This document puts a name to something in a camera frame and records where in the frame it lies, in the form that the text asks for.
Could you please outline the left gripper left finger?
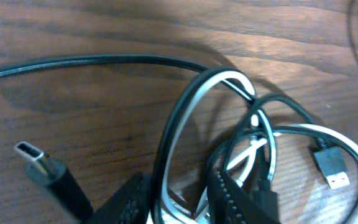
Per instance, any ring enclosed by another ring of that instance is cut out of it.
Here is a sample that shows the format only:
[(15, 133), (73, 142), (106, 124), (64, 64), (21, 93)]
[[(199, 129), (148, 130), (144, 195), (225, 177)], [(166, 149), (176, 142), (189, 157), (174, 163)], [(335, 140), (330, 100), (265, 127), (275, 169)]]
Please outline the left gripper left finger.
[(86, 224), (145, 224), (150, 211), (150, 178), (135, 173)]

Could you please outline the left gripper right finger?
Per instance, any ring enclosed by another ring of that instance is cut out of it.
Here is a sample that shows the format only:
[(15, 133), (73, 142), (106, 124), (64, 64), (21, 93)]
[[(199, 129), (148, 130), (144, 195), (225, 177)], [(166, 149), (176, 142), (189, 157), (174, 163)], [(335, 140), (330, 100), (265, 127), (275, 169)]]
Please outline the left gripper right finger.
[(277, 223), (264, 212), (224, 171), (208, 174), (211, 223)]

